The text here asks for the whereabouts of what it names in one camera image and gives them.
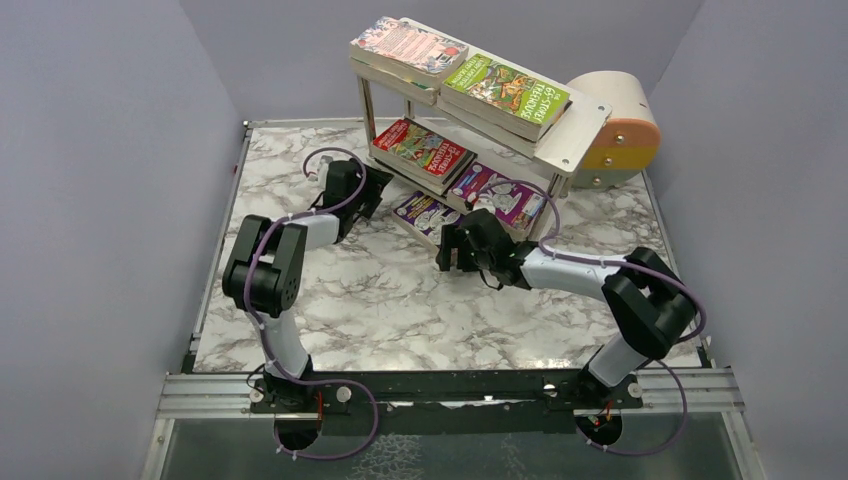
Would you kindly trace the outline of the red bottom books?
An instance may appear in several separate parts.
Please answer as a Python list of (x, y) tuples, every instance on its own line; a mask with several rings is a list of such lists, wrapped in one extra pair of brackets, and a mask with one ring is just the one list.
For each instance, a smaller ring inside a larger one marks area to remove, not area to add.
[(479, 162), (472, 162), (445, 193), (448, 205), (457, 211), (471, 212), (476, 199), (494, 196), (503, 217), (498, 219), (516, 240), (526, 240), (542, 211), (542, 196), (523, 184)]

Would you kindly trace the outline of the purple cartoon book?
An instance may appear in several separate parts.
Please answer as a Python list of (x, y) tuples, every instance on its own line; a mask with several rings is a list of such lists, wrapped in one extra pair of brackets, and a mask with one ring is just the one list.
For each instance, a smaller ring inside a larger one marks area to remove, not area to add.
[(437, 252), (442, 227), (458, 225), (464, 215), (434, 197), (415, 191), (392, 208), (391, 217), (415, 240)]

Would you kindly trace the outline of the red 13-storey treehouse book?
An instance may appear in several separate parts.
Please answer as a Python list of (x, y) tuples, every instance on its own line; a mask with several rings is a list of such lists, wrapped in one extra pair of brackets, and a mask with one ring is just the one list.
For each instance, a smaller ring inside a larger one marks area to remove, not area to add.
[(416, 160), (420, 166), (424, 166), (426, 161), (434, 156), (460, 156), (466, 152), (474, 152), (407, 118), (396, 120), (379, 134), (371, 142), (369, 152), (372, 149), (403, 159)]

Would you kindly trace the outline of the white two-tier shelf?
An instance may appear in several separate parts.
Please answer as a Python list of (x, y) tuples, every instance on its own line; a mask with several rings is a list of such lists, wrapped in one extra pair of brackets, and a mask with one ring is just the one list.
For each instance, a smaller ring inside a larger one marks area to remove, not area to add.
[[(410, 21), (413, 25), (435, 31), (448, 38), (465, 43), (453, 36), (433, 30), (419, 22), (407, 18), (399, 20)], [(546, 196), (551, 196), (556, 204), (561, 204), (576, 177), (584, 155), (611, 114), (611, 106), (513, 62), (483, 51), (475, 46), (465, 44), (469, 46), (469, 54), (466, 59), (477, 53), (486, 55), (496, 61), (520, 69), (559, 87), (570, 94), (572, 100), (570, 107), (542, 139), (536, 142), (536, 157), (528, 159), (499, 143), (467, 129), (464, 125), (453, 121), (437, 110), (436, 104), (434, 106), (427, 106), (409, 100), (393, 90), (356, 75), (363, 107), (369, 156), (375, 161), (369, 152), (371, 142), (396, 120), (407, 118), (476, 152), (478, 157), (474, 161), (479, 161), (497, 170), (508, 177), (513, 183), (527, 186), (541, 195), (543, 200)], [(446, 192), (439, 195), (405, 178), (398, 172), (387, 169), (379, 163), (377, 164), (382, 169), (397, 175), (411, 187), (419, 189), (423, 193), (448, 205), (445, 199)], [(533, 224), (527, 239), (537, 239), (552, 228), (551, 212), (551, 207), (543, 202), (542, 211)]]

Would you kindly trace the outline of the pink floral book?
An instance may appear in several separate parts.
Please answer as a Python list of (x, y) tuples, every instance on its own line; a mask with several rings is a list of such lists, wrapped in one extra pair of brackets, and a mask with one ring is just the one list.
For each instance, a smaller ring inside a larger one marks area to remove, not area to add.
[(437, 88), (469, 46), (410, 21), (382, 16), (349, 43), (350, 58), (422, 88)]

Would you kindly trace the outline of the green 65-storey treehouse book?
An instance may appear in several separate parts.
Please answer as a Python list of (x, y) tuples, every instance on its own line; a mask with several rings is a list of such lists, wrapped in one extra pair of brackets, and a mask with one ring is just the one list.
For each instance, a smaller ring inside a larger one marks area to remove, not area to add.
[(480, 53), (444, 80), (440, 99), (533, 143), (572, 103), (565, 90)]

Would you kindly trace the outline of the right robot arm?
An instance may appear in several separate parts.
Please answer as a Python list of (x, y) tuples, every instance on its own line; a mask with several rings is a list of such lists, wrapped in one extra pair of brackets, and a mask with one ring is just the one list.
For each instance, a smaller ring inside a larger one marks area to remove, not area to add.
[(442, 226), (436, 263), (442, 271), (476, 272), (495, 290), (558, 290), (604, 302), (618, 332), (579, 371), (572, 388), (591, 404), (608, 401), (632, 372), (664, 359), (687, 340), (685, 330), (701, 315), (693, 293), (649, 248), (602, 257), (516, 241), (483, 209)]

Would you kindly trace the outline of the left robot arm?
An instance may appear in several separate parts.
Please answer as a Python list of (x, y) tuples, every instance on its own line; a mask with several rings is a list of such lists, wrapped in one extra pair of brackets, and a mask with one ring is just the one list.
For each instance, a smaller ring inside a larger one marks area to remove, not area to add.
[(223, 277), (222, 290), (253, 321), (265, 357), (261, 391), (278, 406), (310, 402), (312, 360), (293, 314), (305, 254), (339, 243), (360, 219), (372, 217), (393, 174), (356, 159), (327, 160), (318, 173), (321, 193), (308, 210), (276, 221), (246, 216)]

